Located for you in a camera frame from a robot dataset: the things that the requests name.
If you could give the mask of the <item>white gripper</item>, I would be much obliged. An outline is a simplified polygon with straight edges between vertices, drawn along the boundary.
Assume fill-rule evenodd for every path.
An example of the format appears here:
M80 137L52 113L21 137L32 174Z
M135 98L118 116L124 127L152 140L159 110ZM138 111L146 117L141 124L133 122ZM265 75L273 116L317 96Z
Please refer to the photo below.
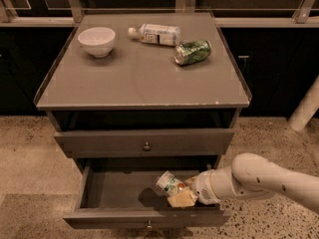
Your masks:
M171 207L191 207L196 200L204 205L216 204L220 199L216 196L211 185L212 170L200 173L186 179L183 183L187 186L184 190L170 196L167 201Z

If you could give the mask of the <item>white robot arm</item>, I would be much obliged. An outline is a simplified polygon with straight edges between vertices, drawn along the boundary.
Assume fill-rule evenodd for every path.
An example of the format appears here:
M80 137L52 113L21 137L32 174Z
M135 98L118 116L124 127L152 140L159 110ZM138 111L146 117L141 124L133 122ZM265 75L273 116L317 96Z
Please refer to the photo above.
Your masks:
M171 207L192 207L196 201L209 205L226 199L263 199L277 193L319 212L318 176L283 168L254 153L241 153L230 166L210 169L185 181L167 174L161 188Z

